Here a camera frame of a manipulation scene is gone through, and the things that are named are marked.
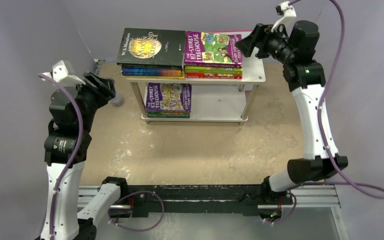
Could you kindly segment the yellow book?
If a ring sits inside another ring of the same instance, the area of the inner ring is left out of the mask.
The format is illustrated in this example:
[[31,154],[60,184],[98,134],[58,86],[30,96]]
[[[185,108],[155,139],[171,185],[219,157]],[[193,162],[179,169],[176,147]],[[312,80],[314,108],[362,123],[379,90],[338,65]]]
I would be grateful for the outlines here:
[[184,76],[124,76],[126,79],[184,80]]

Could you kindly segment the purple Treehouse book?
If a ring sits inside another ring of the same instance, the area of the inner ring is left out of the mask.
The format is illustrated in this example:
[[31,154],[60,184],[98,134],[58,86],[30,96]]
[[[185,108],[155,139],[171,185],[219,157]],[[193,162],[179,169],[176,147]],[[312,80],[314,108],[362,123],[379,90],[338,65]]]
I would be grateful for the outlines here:
[[153,83],[146,88],[145,110],[148,112],[190,113],[192,85],[188,83]]

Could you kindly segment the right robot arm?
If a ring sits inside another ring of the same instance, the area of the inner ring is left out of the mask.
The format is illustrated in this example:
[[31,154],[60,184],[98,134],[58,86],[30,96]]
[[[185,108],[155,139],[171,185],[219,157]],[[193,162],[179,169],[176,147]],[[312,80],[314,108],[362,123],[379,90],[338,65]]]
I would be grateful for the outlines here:
[[261,184],[260,196],[268,204],[281,193],[305,183],[333,177],[348,166],[348,158],[340,155],[332,139],[323,93],[327,88],[323,66],[314,59],[320,37],[319,27],[311,21],[299,20],[287,34],[285,26],[258,23],[252,32],[235,45],[246,58],[272,57],[282,64],[300,117],[304,136],[302,158],[290,159],[286,170],[267,176]]

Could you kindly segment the Jane Eyre book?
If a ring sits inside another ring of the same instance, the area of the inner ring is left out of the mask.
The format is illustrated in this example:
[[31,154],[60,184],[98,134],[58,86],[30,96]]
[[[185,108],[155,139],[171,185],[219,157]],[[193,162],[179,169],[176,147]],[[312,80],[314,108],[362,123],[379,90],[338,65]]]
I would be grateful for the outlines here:
[[121,74],[134,77],[183,77],[182,70],[162,68],[122,68]]

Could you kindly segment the dark green Treehouse book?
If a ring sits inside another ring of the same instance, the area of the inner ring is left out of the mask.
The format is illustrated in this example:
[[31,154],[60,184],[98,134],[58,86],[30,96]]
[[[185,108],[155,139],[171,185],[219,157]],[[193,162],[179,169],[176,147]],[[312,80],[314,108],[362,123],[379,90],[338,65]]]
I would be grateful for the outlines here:
[[147,114],[147,118],[175,118],[175,119],[189,119],[190,115],[151,115]]

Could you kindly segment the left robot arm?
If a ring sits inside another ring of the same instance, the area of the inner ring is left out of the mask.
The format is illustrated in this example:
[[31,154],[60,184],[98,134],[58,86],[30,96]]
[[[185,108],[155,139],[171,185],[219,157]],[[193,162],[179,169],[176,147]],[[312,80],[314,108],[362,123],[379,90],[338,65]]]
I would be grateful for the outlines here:
[[127,181],[107,177],[99,192],[79,209],[80,180],[92,141],[90,132],[97,110],[116,97],[115,82],[86,72],[74,85],[64,86],[50,73],[39,77],[51,82],[56,91],[51,96],[48,136],[44,141],[47,172],[46,216],[41,240],[93,240],[97,228],[113,203],[129,199]]

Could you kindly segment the Nineteen Eighty-Four blue book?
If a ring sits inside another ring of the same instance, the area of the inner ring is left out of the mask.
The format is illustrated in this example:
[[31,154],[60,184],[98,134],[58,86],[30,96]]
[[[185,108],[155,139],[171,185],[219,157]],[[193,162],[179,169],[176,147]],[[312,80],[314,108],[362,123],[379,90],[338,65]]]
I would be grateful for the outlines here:
[[144,64],[125,64],[121,65],[122,68],[138,68],[138,69],[162,69],[162,70],[183,70],[181,66],[168,66],[168,65],[144,65]]

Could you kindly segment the orange Treehouse book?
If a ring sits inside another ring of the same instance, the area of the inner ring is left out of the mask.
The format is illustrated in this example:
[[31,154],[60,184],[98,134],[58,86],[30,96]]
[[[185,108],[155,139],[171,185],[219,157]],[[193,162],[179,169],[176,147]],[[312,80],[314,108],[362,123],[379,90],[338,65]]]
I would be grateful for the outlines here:
[[147,111],[147,115],[190,115],[191,112],[184,111]]

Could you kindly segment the black Moon Sixpence book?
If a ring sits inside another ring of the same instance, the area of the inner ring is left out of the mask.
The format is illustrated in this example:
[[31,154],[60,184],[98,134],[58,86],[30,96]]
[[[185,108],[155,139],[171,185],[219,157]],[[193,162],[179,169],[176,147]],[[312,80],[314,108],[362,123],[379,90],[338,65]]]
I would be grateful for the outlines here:
[[117,55],[118,65],[181,68],[185,30],[125,28]]

